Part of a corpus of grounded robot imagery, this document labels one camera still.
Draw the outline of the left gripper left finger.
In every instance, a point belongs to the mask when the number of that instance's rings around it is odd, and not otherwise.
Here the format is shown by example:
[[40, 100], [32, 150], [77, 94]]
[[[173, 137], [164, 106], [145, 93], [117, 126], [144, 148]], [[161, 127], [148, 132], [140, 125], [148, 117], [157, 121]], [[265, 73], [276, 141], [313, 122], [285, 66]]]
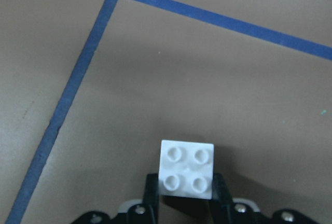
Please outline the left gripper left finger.
[[143, 193], [143, 204], [149, 205], [152, 212], [153, 223], [158, 223], [159, 218], [159, 178], [157, 173], [146, 176]]

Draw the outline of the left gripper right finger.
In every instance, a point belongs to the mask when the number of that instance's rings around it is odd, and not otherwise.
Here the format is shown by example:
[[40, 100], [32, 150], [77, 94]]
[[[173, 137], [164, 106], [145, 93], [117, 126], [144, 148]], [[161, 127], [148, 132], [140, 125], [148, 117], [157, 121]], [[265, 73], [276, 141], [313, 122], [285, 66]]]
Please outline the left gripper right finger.
[[209, 200], [209, 208], [213, 222], [222, 224], [231, 223], [230, 207], [232, 205], [233, 199], [223, 176], [220, 173], [214, 173], [212, 180], [212, 198]]

